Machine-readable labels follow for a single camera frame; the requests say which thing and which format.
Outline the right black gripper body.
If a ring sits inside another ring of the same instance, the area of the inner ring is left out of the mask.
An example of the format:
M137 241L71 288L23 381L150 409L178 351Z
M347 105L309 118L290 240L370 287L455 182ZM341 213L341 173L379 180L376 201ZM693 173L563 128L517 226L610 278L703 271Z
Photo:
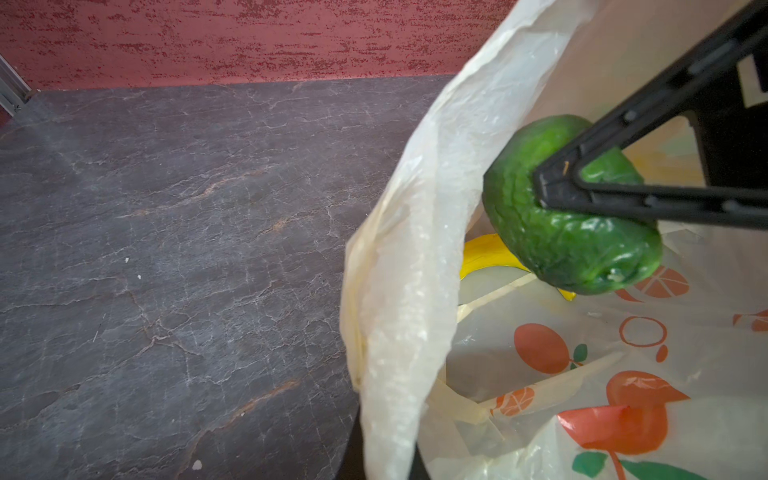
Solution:
M745 105L737 67L708 79L686 106L706 184L765 189L767 104Z

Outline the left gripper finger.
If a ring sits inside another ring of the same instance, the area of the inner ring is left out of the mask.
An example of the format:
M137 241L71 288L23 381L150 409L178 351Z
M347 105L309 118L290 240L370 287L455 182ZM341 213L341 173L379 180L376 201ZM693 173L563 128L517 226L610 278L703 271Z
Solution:
M360 421L360 410L357 411L349 440L336 480L366 480L364 468L364 440ZM422 459L419 448L415 449L409 480L430 480L429 473Z

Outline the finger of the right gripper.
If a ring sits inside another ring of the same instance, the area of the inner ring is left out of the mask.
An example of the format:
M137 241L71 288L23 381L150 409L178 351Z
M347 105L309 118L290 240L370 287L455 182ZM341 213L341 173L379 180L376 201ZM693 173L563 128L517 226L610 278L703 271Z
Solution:
M722 26L603 116L533 173L545 208L642 220L764 230L765 189L595 183L583 170L612 148L642 139L670 119L684 117L688 99L708 79L752 57L767 87L767 4L752 1Z

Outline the green lime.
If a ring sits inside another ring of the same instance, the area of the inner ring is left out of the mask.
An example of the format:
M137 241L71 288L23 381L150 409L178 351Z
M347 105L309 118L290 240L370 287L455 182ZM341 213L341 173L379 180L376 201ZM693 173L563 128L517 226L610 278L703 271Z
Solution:
M548 210L535 198L534 170L591 122L542 118L518 130L485 172L482 202L509 251L540 280L577 295L599 295L643 281L660 266L654 221Z

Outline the yellow banana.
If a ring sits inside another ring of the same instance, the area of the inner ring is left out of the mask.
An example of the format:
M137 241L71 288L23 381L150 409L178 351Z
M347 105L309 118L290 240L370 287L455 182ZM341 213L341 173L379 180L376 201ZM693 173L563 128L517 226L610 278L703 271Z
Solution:
M464 280L474 272L491 267L515 268L524 271L526 275L491 292L487 295L488 300L501 298L534 281L542 283L542 280L509 251L498 234L482 235L464 244L463 262L459 273L460 280Z

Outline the printed translucent plastic bag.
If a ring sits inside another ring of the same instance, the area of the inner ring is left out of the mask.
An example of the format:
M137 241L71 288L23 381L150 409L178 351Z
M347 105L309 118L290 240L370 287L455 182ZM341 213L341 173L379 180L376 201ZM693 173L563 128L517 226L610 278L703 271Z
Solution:
M491 267L482 177L512 134L597 121L748 1L520 1L433 102L346 247L367 479L763 479L767 232L661 222L655 273L563 293Z

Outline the left aluminium corner post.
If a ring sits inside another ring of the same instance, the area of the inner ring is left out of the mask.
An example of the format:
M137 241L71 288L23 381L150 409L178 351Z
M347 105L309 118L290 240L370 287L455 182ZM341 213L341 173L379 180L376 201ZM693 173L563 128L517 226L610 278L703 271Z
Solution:
M16 116L34 95L33 89L3 56L0 56L0 88L1 106L11 117Z

